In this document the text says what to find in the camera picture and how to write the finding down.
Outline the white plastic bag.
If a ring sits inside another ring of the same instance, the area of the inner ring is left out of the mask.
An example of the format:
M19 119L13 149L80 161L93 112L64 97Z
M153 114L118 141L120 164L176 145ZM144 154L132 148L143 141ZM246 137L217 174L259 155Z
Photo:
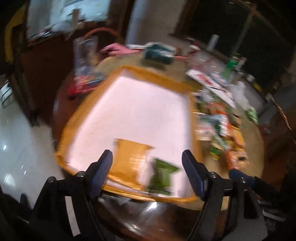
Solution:
M245 96L245 84L242 81L238 81L236 84L230 84L229 89L236 104L245 111L251 108L249 101Z

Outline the pink cloth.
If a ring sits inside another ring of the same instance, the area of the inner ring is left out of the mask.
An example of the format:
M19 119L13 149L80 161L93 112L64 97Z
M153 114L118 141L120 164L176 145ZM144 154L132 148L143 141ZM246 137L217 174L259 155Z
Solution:
M102 48L100 52L102 54L107 54L108 56L122 56L126 54L138 53L140 50L129 49L125 45L113 43Z

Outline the teal tissue pack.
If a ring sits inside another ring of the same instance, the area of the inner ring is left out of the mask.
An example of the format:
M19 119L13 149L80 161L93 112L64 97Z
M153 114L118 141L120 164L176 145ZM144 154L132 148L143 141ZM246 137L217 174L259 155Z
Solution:
M176 48L161 42L149 42L145 44L142 64L145 66L171 65L174 61Z

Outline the small green snack packet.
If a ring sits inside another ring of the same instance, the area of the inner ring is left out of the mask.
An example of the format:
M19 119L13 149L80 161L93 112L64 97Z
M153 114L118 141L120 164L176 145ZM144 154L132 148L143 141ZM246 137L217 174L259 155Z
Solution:
M172 196L171 175L178 172L180 168L158 158L154 158L152 167L154 173L150 178L147 191L153 194Z

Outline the green plastic bottle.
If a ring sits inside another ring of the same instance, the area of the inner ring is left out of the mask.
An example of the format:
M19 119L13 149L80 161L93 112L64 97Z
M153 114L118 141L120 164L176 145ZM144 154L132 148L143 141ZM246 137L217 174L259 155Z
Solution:
M226 64L225 69L220 73L220 75L224 79L228 79L232 73L232 70L238 65L240 60L240 55L238 53L234 53L228 63Z

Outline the white paper roll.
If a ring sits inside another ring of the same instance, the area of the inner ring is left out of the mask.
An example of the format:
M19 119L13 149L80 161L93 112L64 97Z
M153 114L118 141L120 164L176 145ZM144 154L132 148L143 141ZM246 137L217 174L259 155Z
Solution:
M219 35L213 34L208 42L206 51L212 52L215 49L218 40L219 40Z

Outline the gold cardboard tray box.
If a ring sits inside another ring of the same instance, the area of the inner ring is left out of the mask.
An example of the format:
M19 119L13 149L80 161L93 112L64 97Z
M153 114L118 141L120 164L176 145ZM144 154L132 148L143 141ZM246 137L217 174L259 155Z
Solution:
M141 201L194 202L194 194L182 166L182 153L190 150L199 159L195 138L194 99L189 86L143 68L121 66L114 70L67 122L55 157L70 174L85 171L105 150L115 156L116 140L153 147L138 176L141 190L112 181L104 190ZM172 196L147 191L154 158L180 168L171 175Z

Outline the yellow-brown snack packet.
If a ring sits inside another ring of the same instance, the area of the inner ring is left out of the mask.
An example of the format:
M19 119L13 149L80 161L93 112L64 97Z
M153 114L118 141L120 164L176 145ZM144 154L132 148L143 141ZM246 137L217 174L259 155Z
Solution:
M124 139L116 140L109 179L134 190L141 190L142 185L137 179L152 149L150 145Z

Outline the white printed flyer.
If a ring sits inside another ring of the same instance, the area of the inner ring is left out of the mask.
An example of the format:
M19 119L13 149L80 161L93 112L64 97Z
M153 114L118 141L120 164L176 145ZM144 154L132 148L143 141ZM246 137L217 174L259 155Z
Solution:
M201 71L189 69L186 71L186 75L203 85L206 89L210 90L213 94L218 96L222 101L228 104L230 107L236 109L235 101L232 93L225 89L222 85L218 84L208 75L205 75Z

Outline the green crumpled wrapper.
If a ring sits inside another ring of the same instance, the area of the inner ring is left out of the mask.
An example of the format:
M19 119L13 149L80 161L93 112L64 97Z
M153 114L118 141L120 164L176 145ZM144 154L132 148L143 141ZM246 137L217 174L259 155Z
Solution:
M245 111L247 118L254 124L258 125L258 116L255 108L249 106Z

